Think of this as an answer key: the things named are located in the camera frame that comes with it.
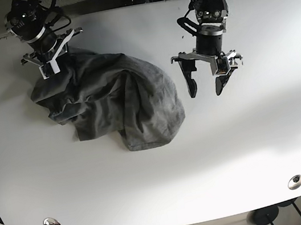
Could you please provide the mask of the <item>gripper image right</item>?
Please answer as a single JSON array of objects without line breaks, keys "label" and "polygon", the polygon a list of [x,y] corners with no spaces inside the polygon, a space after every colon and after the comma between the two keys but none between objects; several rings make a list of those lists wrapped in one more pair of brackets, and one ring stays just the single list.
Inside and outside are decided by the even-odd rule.
[{"label": "gripper image right", "polygon": [[[227,85],[231,75],[233,72],[239,67],[237,60],[243,65],[243,56],[237,53],[235,50],[231,50],[227,53],[219,52],[218,55],[215,56],[227,56],[227,59],[230,63],[230,71],[226,75],[218,75],[215,79],[215,91],[216,95],[220,95],[222,93],[223,88]],[[197,94],[197,83],[195,79],[192,78],[192,73],[196,72],[196,61],[203,61],[210,64],[210,59],[215,57],[214,55],[202,55],[197,53],[195,50],[189,54],[180,52],[177,56],[171,58],[171,63],[178,62],[183,76],[186,80],[188,91],[191,98],[195,98]]]}]

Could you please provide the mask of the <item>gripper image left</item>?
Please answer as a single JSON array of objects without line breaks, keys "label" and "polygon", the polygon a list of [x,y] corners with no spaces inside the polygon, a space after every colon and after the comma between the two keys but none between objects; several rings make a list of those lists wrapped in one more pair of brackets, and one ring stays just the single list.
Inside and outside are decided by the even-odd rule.
[{"label": "gripper image left", "polygon": [[21,65],[26,63],[34,63],[38,66],[42,66],[49,61],[55,54],[60,55],[65,45],[71,40],[72,37],[82,33],[83,29],[78,27],[76,29],[69,29],[64,34],[57,35],[51,32],[47,35],[42,35],[34,43],[29,43],[30,47],[33,48],[32,53],[25,54],[21,59]]}]

